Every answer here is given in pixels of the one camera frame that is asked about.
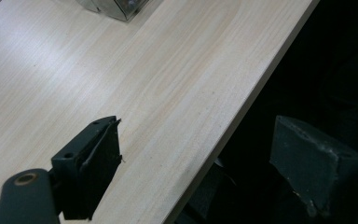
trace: dark floor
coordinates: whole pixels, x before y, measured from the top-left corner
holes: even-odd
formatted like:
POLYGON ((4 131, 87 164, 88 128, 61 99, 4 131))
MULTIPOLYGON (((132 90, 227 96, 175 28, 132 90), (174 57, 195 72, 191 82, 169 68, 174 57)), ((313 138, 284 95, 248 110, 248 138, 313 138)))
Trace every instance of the dark floor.
POLYGON ((269 163, 277 115, 358 152, 358 0, 321 0, 177 223, 321 223, 269 163))

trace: black plastic part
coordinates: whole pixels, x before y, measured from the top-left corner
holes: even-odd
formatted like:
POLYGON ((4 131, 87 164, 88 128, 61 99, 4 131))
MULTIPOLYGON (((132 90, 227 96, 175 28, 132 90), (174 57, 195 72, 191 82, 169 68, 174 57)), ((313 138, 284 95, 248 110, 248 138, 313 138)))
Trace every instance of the black plastic part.
POLYGON ((58 211, 65 219, 92 219, 121 163, 116 117, 87 126, 52 159, 58 211))
POLYGON ((27 170, 7 180, 0 198, 0 224, 7 223, 60 223, 46 170, 27 170))
POLYGON ((358 153, 301 120, 276 118, 272 163, 307 206, 331 217, 358 178, 358 153))

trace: wood grain surface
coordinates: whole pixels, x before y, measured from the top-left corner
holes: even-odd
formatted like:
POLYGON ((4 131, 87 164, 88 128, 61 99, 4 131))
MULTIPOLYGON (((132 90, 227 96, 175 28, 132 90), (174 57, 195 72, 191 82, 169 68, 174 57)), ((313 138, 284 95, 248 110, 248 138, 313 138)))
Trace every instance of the wood grain surface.
POLYGON ((2 0, 0 190, 116 115, 125 162, 93 222, 172 221, 317 2, 150 0, 122 22, 75 0, 2 0))

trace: wooden table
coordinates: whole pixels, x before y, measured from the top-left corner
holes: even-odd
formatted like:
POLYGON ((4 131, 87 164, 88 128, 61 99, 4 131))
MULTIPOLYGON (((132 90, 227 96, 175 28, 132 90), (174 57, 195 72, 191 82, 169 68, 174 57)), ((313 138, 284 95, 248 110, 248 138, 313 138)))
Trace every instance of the wooden table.
POLYGON ((151 0, 122 22, 75 0, 3 0, 0 190, 116 115, 125 162, 94 223, 174 220, 317 2, 151 0))

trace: light wood tabletop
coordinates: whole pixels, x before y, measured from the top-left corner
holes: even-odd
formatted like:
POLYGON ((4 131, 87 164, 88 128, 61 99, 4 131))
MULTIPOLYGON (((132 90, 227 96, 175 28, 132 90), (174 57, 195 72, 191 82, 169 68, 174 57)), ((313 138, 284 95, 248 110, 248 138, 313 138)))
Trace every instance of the light wood tabletop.
POLYGON ((93 222, 173 221, 317 2, 150 0, 123 22, 76 0, 2 0, 0 190, 116 115, 125 162, 93 222))

